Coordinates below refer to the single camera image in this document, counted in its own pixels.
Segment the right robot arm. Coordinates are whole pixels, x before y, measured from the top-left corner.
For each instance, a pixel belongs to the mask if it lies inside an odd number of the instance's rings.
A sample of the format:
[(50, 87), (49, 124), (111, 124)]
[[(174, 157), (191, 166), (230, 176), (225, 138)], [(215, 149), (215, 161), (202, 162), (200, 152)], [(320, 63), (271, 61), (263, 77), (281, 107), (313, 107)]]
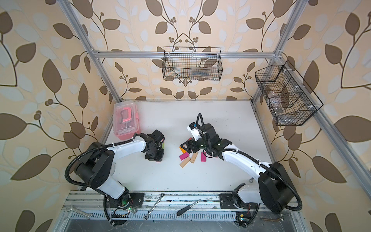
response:
[(203, 152), (207, 158), (220, 158), (245, 171), (258, 184), (251, 190), (246, 183), (240, 184), (230, 194), (229, 202), (235, 209), (257, 208), (265, 205), (271, 212), (280, 214), (284, 209), (299, 212), (303, 203), (287, 171), (279, 162), (268, 163), (240, 150), (231, 141), (220, 138), (202, 114), (190, 123), (187, 130), (192, 137), (181, 144), (187, 153)]

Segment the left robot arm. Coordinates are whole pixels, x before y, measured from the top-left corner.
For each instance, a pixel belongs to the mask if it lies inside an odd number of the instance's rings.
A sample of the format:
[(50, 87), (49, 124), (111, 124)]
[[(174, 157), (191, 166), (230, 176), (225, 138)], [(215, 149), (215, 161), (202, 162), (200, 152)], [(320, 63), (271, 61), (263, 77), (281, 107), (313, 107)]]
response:
[(89, 187), (103, 195), (106, 219), (115, 227), (124, 224), (108, 213), (112, 204), (116, 209), (131, 211), (134, 200), (129, 190), (113, 177), (114, 162), (134, 153), (144, 153), (145, 160), (161, 162), (165, 136), (159, 130), (151, 134), (135, 133), (126, 141), (104, 145), (94, 142), (87, 151), (75, 157), (66, 167), (65, 179), (73, 185)]

